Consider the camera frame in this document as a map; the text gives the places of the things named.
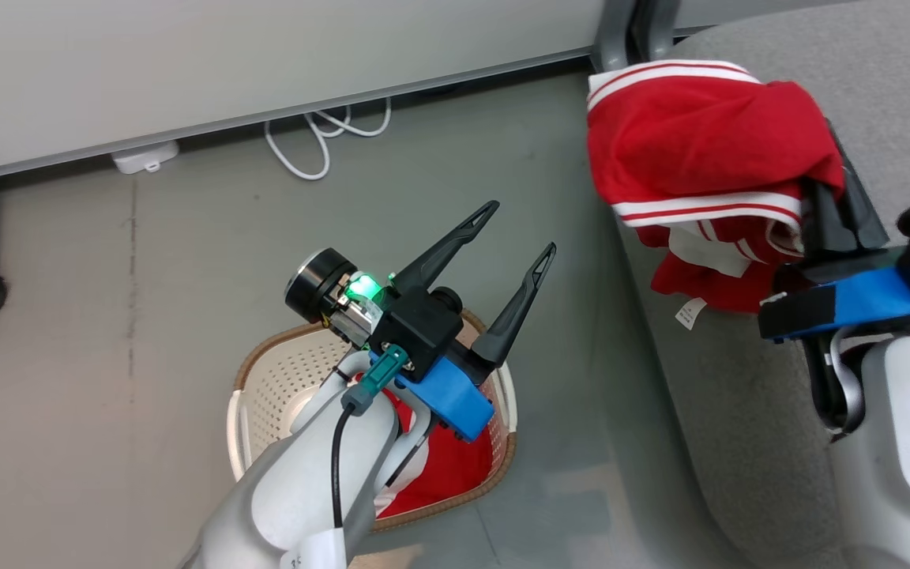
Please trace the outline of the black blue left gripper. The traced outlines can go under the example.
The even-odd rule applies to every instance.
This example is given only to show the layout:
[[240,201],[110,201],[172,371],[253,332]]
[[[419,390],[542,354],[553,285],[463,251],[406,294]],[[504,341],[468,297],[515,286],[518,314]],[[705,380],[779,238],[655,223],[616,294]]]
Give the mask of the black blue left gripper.
[[386,285],[358,273],[338,251],[314,253],[290,278],[285,303],[310,323],[321,323],[355,347],[381,360],[397,347],[407,359],[395,375],[398,386],[426,404],[434,418],[473,442],[494,417],[494,404],[480,392],[503,365],[551,269],[557,246],[549,242],[526,271],[521,285],[494,320],[469,346],[462,301],[451,289],[434,287],[462,246],[472,242],[501,202],[491,199],[395,273]]

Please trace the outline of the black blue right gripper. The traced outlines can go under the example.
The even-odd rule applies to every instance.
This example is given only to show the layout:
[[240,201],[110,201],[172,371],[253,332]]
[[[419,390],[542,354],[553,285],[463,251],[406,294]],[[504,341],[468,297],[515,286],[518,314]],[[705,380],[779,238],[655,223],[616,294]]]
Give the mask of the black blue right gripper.
[[[813,178],[799,181],[804,258],[846,255],[852,252],[852,235],[859,249],[881,249],[889,242],[887,231],[830,119],[827,125],[844,165],[844,194],[838,206],[828,185]],[[898,224],[908,242],[893,264],[765,301],[758,313],[761,337],[780,342],[910,317],[910,208]]]

